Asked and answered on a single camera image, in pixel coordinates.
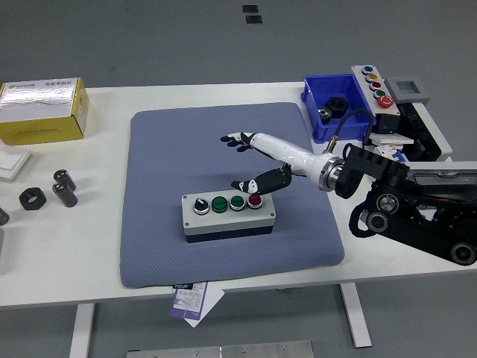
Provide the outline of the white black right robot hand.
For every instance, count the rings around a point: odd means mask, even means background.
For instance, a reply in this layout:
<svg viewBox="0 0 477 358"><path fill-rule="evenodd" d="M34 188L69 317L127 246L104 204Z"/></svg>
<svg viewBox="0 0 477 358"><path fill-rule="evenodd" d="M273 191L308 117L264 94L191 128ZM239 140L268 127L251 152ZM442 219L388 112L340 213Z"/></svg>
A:
<svg viewBox="0 0 477 358"><path fill-rule="evenodd" d="M223 136L221 141L229 147L237 147L238 152L254 149L282 163L282 167L254 179L233 181L231 186L237 190L265 195L287 187L293 175L307 177L314 186L323 191L332 190L326 182L326 165L332 159L329 153L316 155L293 143L263 133L238 132Z"/></svg>

